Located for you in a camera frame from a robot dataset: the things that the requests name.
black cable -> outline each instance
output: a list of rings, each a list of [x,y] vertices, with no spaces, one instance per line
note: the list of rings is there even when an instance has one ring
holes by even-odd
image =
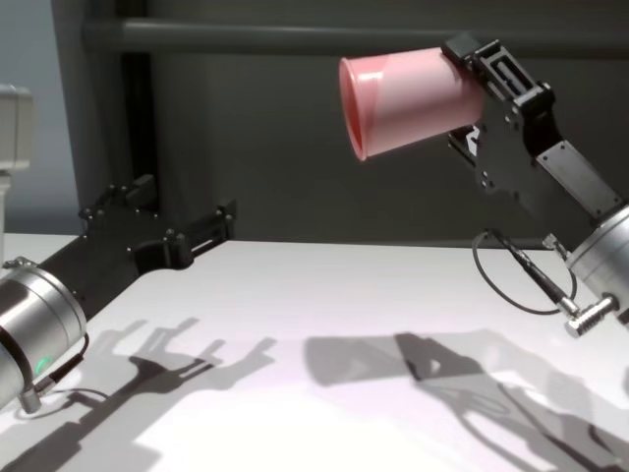
[[[497,293],[500,296],[500,298],[502,298],[505,302],[507,302],[510,305],[512,305],[512,306],[514,306],[514,307],[516,307],[516,308],[518,308],[520,310],[522,310],[523,312],[527,312],[527,313],[530,313],[532,315],[541,315],[541,316],[556,315],[557,313],[559,313],[558,309],[555,309],[555,310],[535,310],[533,308],[525,307],[524,305],[522,305],[522,304],[516,302],[515,300],[513,300],[511,297],[509,297],[507,294],[505,294],[502,290],[500,290],[495,283],[493,283],[493,281],[489,278],[489,276],[487,275],[487,273],[483,269],[483,265],[481,264],[481,260],[479,258],[479,247],[480,247],[481,243],[483,242],[483,240],[488,235],[489,235],[488,231],[484,231],[481,234],[479,234],[474,239],[474,242],[472,243],[472,256],[474,257],[474,264],[476,265],[476,268],[479,270],[479,273],[481,274],[481,277],[485,280],[487,285],[489,285],[489,287],[491,287],[491,289],[495,293]],[[575,297],[577,296],[578,284],[577,284],[577,277],[572,272],[570,272],[570,280],[572,282],[572,288],[570,290],[570,300],[574,300]]]
[[[89,334],[84,336],[84,345],[81,351],[71,357],[65,364],[59,367],[56,371],[46,376],[43,380],[37,383],[35,390],[37,392],[43,392],[52,386],[62,381],[68,374],[70,374],[84,359],[84,356],[89,348]]]

white tabletop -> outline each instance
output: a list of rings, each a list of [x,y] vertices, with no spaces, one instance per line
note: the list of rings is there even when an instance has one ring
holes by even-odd
[[[7,257],[67,241],[9,235]],[[482,258],[547,308],[507,254]],[[567,287],[555,255],[533,259]],[[49,394],[38,419],[0,411],[0,467],[629,470],[629,332],[609,319],[574,340],[563,321],[499,299],[470,250],[229,242],[89,324],[57,389],[94,391]]]

gray wall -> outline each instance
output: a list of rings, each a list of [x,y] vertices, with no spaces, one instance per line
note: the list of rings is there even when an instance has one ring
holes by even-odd
[[[0,0],[0,83],[35,101],[34,156],[15,173],[7,231],[76,233],[79,200],[50,2]]]
[[[625,28],[617,1],[153,1],[163,18],[215,23],[505,29]],[[154,58],[162,189],[170,214],[191,219],[237,198],[243,239],[325,242],[467,240],[487,225],[542,233],[502,197],[488,198],[444,138],[368,165],[352,155],[337,88],[338,58],[163,55]],[[620,139],[626,63],[524,61],[558,95],[564,135],[626,195]]]

horizontal pipe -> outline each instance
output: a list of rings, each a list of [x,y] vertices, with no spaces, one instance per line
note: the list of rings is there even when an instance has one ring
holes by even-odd
[[[92,51],[361,56],[440,45],[458,30],[228,26],[152,19],[91,21]],[[600,32],[479,31],[519,57],[629,59],[629,30]]]

